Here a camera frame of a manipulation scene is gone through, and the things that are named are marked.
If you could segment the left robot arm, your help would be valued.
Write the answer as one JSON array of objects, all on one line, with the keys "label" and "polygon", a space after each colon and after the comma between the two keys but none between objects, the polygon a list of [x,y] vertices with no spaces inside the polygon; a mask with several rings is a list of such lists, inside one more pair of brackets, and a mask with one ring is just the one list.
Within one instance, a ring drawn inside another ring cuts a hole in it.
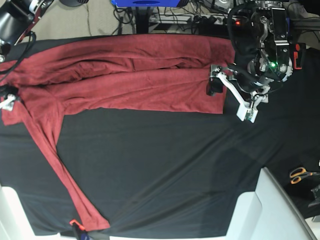
[{"label": "left robot arm", "polygon": [[227,66],[212,64],[206,93],[220,94],[227,88],[239,103],[237,117],[254,123],[258,105],[268,103],[269,95],[283,87],[294,71],[290,55],[289,21],[282,1],[246,0],[228,12],[226,26],[231,45],[236,53],[245,56],[238,48],[232,30],[233,17],[242,10],[249,11],[249,23],[255,48],[254,58],[246,68],[236,63]]}]

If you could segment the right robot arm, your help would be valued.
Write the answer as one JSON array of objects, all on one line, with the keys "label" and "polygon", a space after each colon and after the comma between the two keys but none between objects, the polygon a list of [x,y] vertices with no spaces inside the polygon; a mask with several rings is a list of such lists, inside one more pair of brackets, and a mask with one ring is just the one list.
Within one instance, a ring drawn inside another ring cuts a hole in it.
[{"label": "right robot arm", "polygon": [[0,62],[4,63],[12,48],[28,37],[26,47],[16,62],[0,71],[1,82],[18,67],[35,45],[37,36],[32,28],[52,3],[52,0],[7,0],[0,7]]}]

